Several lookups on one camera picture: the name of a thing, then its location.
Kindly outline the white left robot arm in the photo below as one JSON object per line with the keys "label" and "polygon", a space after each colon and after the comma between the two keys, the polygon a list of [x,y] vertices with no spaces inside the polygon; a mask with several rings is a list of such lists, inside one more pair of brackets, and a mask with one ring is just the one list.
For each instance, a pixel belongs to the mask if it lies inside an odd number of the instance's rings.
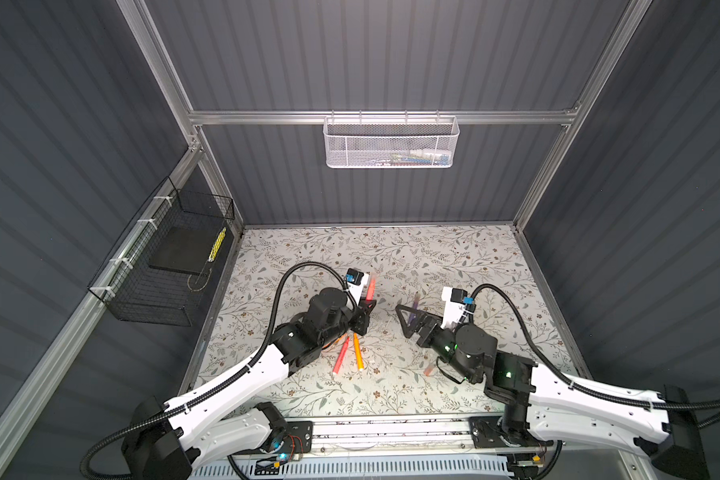
{"label": "white left robot arm", "polygon": [[179,409],[176,416],[127,434],[121,451],[132,478],[187,479],[230,454],[283,448],[288,423],[272,403],[259,403],[236,417],[231,412],[317,360],[324,346],[342,335],[366,334],[375,306],[354,289],[321,290],[307,311],[274,329],[254,366],[239,363],[239,380],[225,373],[175,397],[167,404]]}

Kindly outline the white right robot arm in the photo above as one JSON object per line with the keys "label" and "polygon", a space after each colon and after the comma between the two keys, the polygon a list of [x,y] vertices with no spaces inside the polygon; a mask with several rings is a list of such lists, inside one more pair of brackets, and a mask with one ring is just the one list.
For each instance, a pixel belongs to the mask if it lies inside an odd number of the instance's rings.
{"label": "white right robot arm", "polygon": [[649,459],[680,479],[710,472],[697,417],[679,411],[687,393],[674,385],[660,392],[615,387],[575,376],[558,377],[532,359],[499,350],[498,341],[473,323],[442,326],[443,319],[399,305],[403,335],[432,349],[445,376],[480,385],[504,406],[501,435],[512,444],[571,441],[610,447]]}

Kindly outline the pink red marker pen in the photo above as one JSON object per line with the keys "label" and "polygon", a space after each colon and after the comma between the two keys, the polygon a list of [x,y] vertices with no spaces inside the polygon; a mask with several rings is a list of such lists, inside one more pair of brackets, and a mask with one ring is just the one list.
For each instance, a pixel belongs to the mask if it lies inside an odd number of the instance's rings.
{"label": "pink red marker pen", "polygon": [[375,289],[376,289],[376,277],[374,275],[371,275],[369,284],[367,287],[366,295],[365,295],[365,300],[367,302],[371,302],[374,299]]}

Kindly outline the yellow orange marker pen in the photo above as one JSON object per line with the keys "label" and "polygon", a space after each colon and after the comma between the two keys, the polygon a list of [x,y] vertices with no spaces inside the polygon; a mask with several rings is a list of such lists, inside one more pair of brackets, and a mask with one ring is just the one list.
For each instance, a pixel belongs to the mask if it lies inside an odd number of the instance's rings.
{"label": "yellow orange marker pen", "polygon": [[353,334],[353,348],[355,353],[357,370],[363,371],[365,369],[365,363],[362,354],[362,348],[360,345],[359,335],[357,333]]}

